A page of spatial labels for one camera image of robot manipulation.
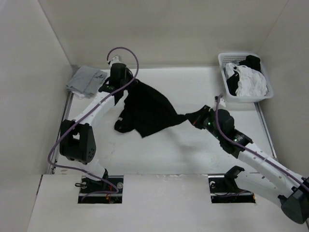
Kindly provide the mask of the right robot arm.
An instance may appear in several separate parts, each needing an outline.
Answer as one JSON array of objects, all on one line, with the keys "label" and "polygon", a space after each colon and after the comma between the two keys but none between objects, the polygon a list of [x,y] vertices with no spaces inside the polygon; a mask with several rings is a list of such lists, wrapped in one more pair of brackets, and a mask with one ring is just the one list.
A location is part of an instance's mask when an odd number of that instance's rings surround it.
[{"label": "right robot arm", "polygon": [[224,186],[254,192],[277,205],[293,222],[303,224],[309,218],[309,179],[289,170],[263,152],[253,140],[235,128],[234,118],[225,109],[203,106],[187,115],[190,123],[207,130],[220,147],[236,159],[254,168],[250,174],[239,166],[225,173]]}]

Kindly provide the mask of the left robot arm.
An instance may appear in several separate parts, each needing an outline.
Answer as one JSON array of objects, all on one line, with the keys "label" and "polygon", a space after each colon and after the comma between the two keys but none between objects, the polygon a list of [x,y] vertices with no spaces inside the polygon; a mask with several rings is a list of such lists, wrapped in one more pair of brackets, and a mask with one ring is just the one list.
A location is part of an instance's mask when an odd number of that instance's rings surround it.
[{"label": "left robot arm", "polygon": [[102,193],[108,188],[108,180],[104,178],[106,169],[95,157],[96,141],[94,128],[103,116],[113,108],[124,95],[124,87],[132,79],[132,73],[121,62],[111,65],[110,76],[99,88],[92,102],[74,119],[61,123],[60,134],[66,136],[60,142],[59,152],[68,160],[75,161],[75,169],[83,169],[88,178],[92,179],[92,187]]}]

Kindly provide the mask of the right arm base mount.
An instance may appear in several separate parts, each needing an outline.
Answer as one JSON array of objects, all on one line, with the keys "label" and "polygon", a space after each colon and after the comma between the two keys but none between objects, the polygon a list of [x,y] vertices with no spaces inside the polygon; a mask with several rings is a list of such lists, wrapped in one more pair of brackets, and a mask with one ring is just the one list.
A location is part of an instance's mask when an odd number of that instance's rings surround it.
[{"label": "right arm base mount", "polygon": [[240,189],[236,184],[239,174],[245,170],[234,166],[225,174],[208,176],[212,203],[255,203],[255,195],[247,190]]}]

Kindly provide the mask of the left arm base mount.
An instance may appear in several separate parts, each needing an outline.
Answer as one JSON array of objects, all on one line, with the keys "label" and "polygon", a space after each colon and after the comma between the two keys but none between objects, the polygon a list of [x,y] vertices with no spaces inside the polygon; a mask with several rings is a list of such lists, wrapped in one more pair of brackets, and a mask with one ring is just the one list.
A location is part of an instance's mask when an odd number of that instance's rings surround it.
[{"label": "left arm base mount", "polygon": [[78,188],[79,204],[121,204],[123,202],[124,177],[107,176],[102,180],[92,180],[85,176],[79,183]]}]

